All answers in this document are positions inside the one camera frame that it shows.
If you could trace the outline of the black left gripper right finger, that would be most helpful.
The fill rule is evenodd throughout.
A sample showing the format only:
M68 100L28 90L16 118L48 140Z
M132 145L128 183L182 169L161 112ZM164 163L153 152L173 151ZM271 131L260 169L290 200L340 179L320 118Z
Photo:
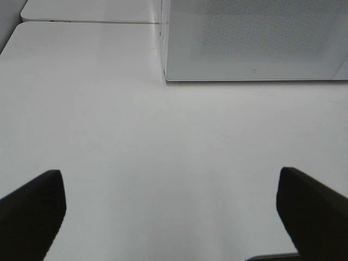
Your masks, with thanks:
M283 167L276 209L302 260L347 260L347 197Z

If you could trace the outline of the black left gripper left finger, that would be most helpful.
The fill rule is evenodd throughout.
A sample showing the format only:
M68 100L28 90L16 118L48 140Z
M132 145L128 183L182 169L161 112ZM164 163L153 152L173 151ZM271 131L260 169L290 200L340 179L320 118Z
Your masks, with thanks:
M1 198L1 260L44 260L65 214L59 170L48 170Z

